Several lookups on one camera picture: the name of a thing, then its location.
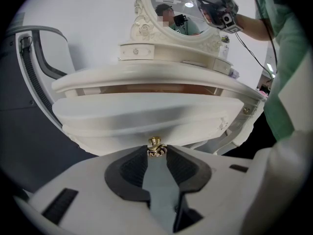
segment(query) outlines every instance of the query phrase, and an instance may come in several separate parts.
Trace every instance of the green shirt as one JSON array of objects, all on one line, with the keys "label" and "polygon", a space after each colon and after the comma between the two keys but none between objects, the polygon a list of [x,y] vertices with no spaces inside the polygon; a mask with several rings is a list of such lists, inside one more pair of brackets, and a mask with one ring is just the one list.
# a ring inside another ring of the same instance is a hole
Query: green shirt
[{"label": "green shirt", "polygon": [[188,21],[184,22],[184,26],[176,26],[176,24],[174,23],[170,25],[170,28],[184,35],[190,36],[196,33],[200,34],[200,31],[197,25],[190,18],[187,18],[187,19]]},{"label": "green shirt", "polygon": [[278,94],[298,69],[309,49],[309,41],[296,16],[281,0],[258,0],[258,2],[262,16],[270,20],[274,36],[279,44],[277,74],[264,105],[268,125],[276,140],[279,141],[290,136],[294,127]]}]

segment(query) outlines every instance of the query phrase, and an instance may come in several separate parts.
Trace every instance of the ornate mirror frame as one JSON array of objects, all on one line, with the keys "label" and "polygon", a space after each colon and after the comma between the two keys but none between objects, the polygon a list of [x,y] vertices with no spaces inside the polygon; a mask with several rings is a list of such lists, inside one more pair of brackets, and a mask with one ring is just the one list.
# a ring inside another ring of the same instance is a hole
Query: ornate mirror frame
[{"label": "ornate mirror frame", "polygon": [[198,36],[186,36],[157,21],[151,0],[136,0],[137,18],[131,29],[131,40],[136,42],[169,43],[218,54],[221,46],[219,31],[210,27]]}]

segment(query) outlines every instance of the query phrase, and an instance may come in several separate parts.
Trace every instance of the black slot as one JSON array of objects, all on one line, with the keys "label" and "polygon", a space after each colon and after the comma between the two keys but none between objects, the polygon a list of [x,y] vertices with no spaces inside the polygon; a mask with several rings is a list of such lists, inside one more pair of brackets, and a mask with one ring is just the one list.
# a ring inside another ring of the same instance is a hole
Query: black slot
[{"label": "black slot", "polygon": [[236,164],[232,164],[229,168],[233,169],[233,170],[237,170],[237,171],[241,171],[246,173],[248,171],[248,167],[242,166],[242,165],[236,165]]},{"label": "black slot", "polygon": [[43,212],[43,216],[58,225],[77,194],[76,190],[64,188]]}]

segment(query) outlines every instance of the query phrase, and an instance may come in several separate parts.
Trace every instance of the black cable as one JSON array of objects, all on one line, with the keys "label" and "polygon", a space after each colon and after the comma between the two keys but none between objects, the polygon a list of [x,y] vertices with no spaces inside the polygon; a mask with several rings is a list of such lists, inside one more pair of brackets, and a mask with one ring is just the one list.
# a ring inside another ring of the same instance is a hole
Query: black cable
[{"label": "black cable", "polygon": [[266,31],[268,32],[268,36],[269,36],[270,42],[271,42],[272,47],[273,47],[274,56],[275,56],[275,63],[276,63],[276,67],[277,67],[277,55],[276,55],[276,50],[275,50],[275,46],[274,46],[273,39],[272,39],[272,37],[271,37],[271,34],[270,34],[270,31],[269,31],[268,25],[267,25],[267,23],[265,22],[265,18],[263,17],[262,10],[261,10],[261,7],[260,7],[260,5],[259,5],[258,0],[255,0],[255,3],[256,3],[256,6],[258,7],[258,10],[259,10],[259,13],[260,13],[262,22],[263,22],[263,24],[264,24],[264,26],[265,26],[265,28],[266,28]]},{"label": "black cable", "polygon": [[272,75],[270,74],[270,72],[269,72],[263,65],[261,65],[261,63],[259,62],[259,60],[258,60],[258,59],[256,58],[256,56],[254,55],[254,53],[246,46],[246,44],[243,42],[243,40],[240,38],[240,36],[238,35],[237,32],[235,32],[235,35],[236,35],[238,41],[247,49],[247,51],[250,52],[250,54],[251,54],[251,55],[254,57],[254,59],[258,62],[258,64],[259,64],[264,70],[267,71],[267,73],[269,74],[269,77],[271,78],[269,81],[267,81],[267,83],[270,82],[270,81],[272,81],[273,78],[272,78]]},{"label": "black cable", "polygon": [[189,33],[188,33],[188,19],[186,21],[186,28],[187,28],[187,35],[189,35]]}]

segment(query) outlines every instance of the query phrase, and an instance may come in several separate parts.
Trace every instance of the ceiling light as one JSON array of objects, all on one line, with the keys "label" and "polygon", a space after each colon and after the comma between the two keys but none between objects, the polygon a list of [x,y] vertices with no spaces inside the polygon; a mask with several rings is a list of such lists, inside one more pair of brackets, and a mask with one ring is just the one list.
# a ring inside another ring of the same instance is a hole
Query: ceiling light
[{"label": "ceiling light", "polygon": [[192,2],[187,2],[187,3],[185,3],[185,6],[188,8],[191,8],[194,6],[194,4]]},{"label": "ceiling light", "polygon": [[270,70],[271,72],[273,72],[274,70],[273,70],[273,68],[272,68],[272,65],[270,65],[270,64],[267,64],[267,65],[268,65],[269,70]]}]

